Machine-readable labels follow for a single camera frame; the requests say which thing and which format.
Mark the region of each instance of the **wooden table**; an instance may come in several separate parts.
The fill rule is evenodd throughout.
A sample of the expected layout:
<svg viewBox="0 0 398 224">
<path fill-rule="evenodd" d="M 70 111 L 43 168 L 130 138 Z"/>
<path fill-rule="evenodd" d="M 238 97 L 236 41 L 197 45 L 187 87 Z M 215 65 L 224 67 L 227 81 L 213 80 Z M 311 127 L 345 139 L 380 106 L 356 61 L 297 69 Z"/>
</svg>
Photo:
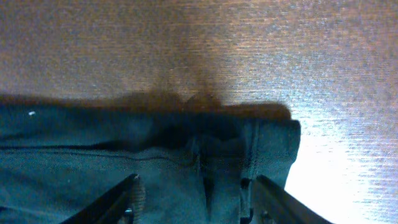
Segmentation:
<svg viewBox="0 0 398 224">
<path fill-rule="evenodd" d="M 291 116 L 302 140 L 287 191 L 333 222 L 397 223 L 397 11 L 376 0 L 3 1 L 0 92 Z"/>
</svg>

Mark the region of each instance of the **clothing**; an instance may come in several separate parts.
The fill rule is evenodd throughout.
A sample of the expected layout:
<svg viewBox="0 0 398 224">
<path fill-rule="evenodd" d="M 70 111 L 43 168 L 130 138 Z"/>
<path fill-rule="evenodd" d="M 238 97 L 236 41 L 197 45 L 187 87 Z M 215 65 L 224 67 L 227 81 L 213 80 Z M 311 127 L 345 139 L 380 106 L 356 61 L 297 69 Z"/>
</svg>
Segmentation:
<svg viewBox="0 0 398 224">
<path fill-rule="evenodd" d="M 0 223 L 60 223 L 132 173 L 141 223 L 239 223 L 241 180 L 283 187 L 299 142 L 290 120 L 2 106 Z"/>
</svg>

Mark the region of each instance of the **black fabric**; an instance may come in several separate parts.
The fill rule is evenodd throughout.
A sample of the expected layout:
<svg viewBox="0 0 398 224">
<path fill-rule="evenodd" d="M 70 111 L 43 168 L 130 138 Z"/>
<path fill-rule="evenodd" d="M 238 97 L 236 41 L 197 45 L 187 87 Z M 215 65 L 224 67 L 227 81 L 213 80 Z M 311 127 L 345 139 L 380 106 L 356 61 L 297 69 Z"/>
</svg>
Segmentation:
<svg viewBox="0 0 398 224">
<path fill-rule="evenodd" d="M 137 173 L 142 223 L 239 223 L 241 180 L 283 187 L 299 142 L 297 121 L 2 106 L 0 222 L 59 223 Z"/>
</svg>

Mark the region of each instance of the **wood grain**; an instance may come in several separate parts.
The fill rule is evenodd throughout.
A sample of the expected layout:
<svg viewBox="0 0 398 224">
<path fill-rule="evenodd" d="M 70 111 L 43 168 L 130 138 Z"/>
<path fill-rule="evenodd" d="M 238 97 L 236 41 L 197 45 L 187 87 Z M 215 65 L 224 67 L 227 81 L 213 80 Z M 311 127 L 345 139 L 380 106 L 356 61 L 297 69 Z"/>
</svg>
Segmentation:
<svg viewBox="0 0 398 224">
<path fill-rule="evenodd" d="M 292 195 L 333 222 L 398 222 L 397 1 L 3 1 L 0 11 L 3 101 L 249 104 L 256 116 L 277 102 L 302 124 Z"/>
</svg>

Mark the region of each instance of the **dark blue fabric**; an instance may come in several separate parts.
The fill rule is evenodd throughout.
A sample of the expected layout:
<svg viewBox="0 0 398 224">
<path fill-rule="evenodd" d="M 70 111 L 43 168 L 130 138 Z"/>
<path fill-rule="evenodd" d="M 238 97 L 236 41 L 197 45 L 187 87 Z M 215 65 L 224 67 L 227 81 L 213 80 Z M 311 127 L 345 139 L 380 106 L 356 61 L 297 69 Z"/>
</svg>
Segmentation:
<svg viewBox="0 0 398 224">
<path fill-rule="evenodd" d="M 60 222 L 135 172 L 143 223 L 238 223 L 241 179 L 283 187 L 299 142 L 297 121 L 2 106 L 0 222 Z"/>
</svg>

